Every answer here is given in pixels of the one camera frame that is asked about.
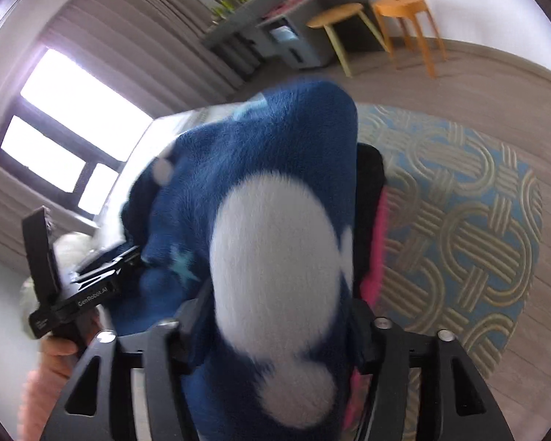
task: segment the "star pattern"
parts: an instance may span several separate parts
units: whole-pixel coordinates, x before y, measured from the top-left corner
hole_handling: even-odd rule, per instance
[[[169,269],[180,276],[182,283],[188,283],[190,280],[200,281],[200,279],[190,271],[193,259],[194,254],[190,250],[186,250],[182,253],[178,248],[172,247],[173,263],[170,265]]]

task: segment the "fleece blanket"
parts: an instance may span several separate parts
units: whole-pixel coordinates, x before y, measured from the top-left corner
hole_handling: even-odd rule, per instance
[[[147,268],[107,309],[144,331],[212,277],[214,342],[183,382],[201,438],[339,438],[356,147],[351,98],[301,82],[180,135],[135,182],[122,221]]]

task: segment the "window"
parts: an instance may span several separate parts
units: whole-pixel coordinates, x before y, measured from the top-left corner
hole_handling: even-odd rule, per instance
[[[48,49],[12,104],[0,165],[93,219],[151,117],[76,63]]]

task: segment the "carpet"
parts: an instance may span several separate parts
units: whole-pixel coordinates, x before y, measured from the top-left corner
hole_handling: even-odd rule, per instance
[[[479,371],[496,368],[522,312],[541,239],[533,170],[507,144],[437,117],[358,104],[359,141],[383,155],[389,225],[377,315],[454,332]],[[411,374],[405,438],[416,429]]]

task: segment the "stool leg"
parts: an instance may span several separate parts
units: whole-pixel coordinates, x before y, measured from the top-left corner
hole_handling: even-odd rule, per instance
[[[447,52],[445,51],[445,44],[443,43],[443,40],[439,35],[439,29],[436,27],[435,20],[432,17],[432,14],[430,13],[429,10],[426,11],[426,15],[428,16],[428,20],[430,21],[432,29],[435,32],[436,44],[441,50],[441,54],[443,55],[443,60],[447,61]]]
[[[404,36],[404,44],[406,45],[406,48],[408,48],[410,51],[414,51],[413,42],[410,39],[410,34],[408,33],[408,28],[406,28],[404,18],[398,18],[398,21],[400,22],[400,28],[402,28],[402,34]]]
[[[324,30],[327,32],[328,39],[331,41],[332,47],[335,50],[336,55],[339,57],[339,61],[345,75],[348,78],[353,77],[351,74],[351,68],[349,67],[349,63],[347,61],[347,53],[345,52],[345,48],[341,43],[341,40],[339,40],[339,37],[336,35],[335,28],[331,25],[324,25]]]
[[[424,63],[426,64],[426,70],[428,71],[428,74],[430,75],[431,78],[436,78],[435,65],[432,64],[431,52],[428,49],[428,45],[426,44],[426,40],[424,36],[422,35],[422,30],[420,25],[418,24],[417,16],[413,14],[410,17],[410,21],[412,21],[414,25],[414,30],[417,32],[418,45],[421,49]]]
[[[391,59],[392,63],[394,63],[394,67],[398,69],[396,66],[396,59],[394,58],[394,46],[392,45],[392,40],[389,38],[388,29],[386,28],[385,22],[383,20],[383,16],[379,14],[378,10],[374,6],[374,15],[375,19],[378,20],[379,29],[382,30],[383,39],[386,42],[386,51],[389,53],[389,58]]]
[[[383,50],[388,51],[388,47],[385,45],[385,41],[383,40],[382,35],[380,35],[378,29],[374,26],[374,24],[367,17],[367,15],[363,11],[360,11],[357,14],[359,15],[359,18],[361,18],[361,21],[363,21],[365,23],[365,25],[370,29],[370,31],[374,35],[375,39],[378,40],[379,43],[382,45]]]

